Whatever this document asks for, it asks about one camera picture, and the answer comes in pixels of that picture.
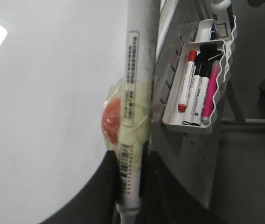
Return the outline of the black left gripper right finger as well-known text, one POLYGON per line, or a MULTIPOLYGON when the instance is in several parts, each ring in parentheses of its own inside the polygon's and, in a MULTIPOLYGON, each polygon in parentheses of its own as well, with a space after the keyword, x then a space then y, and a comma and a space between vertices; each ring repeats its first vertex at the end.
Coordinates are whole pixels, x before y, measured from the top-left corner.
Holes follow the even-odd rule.
POLYGON ((199 168, 188 149, 151 142, 146 159, 140 224, 217 224, 219 218, 194 196, 201 187, 199 168))

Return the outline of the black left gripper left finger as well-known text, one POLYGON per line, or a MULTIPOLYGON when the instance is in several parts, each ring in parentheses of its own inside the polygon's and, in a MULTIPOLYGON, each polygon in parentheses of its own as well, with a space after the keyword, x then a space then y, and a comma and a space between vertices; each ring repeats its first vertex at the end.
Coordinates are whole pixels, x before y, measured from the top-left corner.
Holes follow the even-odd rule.
POLYGON ((120 188, 119 165, 114 151, 107 151, 87 184, 43 224, 112 224, 120 188))

